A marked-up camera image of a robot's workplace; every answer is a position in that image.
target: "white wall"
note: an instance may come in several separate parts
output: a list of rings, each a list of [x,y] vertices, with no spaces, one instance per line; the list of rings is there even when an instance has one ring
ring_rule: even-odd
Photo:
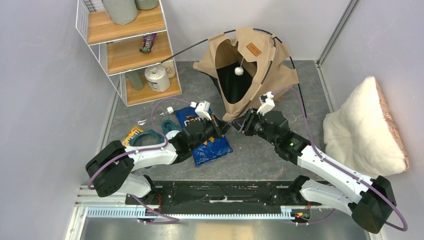
[[[113,88],[75,29],[77,1],[0,7],[0,239],[61,240]]]
[[[174,53],[242,27],[264,29],[284,41],[295,60],[317,60],[349,0],[162,0]],[[177,57],[197,61],[207,43]]]
[[[388,226],[388,240],[421,239],[424,214],[424,1],[363,0],[323,65],[335,108],[368,76],[375,76],[409,155],[410,170],[389,177],[404,233]],[[396,214],[390,222],[400,224]]]

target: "shelf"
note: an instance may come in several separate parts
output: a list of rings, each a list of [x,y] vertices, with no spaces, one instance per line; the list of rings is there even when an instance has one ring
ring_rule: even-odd
[[[153,50],[150,53],[140,52],[143,37],[134,37],[125,41],[107,45],[107,72],[116,74],[131,69],[156,64],[172,56],[166,32],[156,35]]]
[[[169,79],[170,86],[166,91],[163,91],[163,92],[153,91],[150,88],[149,84],[147,83],[147,80],[144,74],[141,74],[141,79],[143,80],[143,83],[144,83],[144,87],[141,90],[135,90],[133,86],[131,85],[130,80],[128,80],[128,78],[125,81],[126,82],[125,84],[126,100],[127,100],[128,106],[181,94],[181,89],[178,84],[177,75]]]
[[[113,23],[106,11],[97,11],[88,15],[87,43],[89,45],[105,43],[165,30],[160,4],[152,10],[138,10],[135,20],[125,25]]]

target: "blue bag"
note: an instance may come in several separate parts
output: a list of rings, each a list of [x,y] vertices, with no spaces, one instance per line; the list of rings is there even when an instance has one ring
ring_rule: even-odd
[[[189,121],[200,119],[195,112],[194,107],[185,107],[175,111],[175,115],[178,118],[179,123],[183,128],[187,126]],[[193,150],[192,155],[196,168],[204,163],[212,162],[213,160],[224,156],[225,154],[231,153],[233,149],[230,147],[225,136],[220,138],[209,138],[204,144]]]

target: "yellow snack bag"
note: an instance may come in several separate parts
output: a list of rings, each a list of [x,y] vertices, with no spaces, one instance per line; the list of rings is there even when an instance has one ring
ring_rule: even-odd
[[[122,140],[122,145],[129,146],[130,140],[135,138],[139,133],[144,132],[143,129],[139,128],[138,126],[135,126],[129,131],[129,133],[126,135],[126,137]]]

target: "cushion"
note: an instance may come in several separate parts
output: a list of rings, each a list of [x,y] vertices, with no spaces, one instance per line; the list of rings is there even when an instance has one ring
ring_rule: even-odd
[[[371,177],[409,168],[408,155],[383,92],[372,76],[357,86],[323,123],[325,153]]]

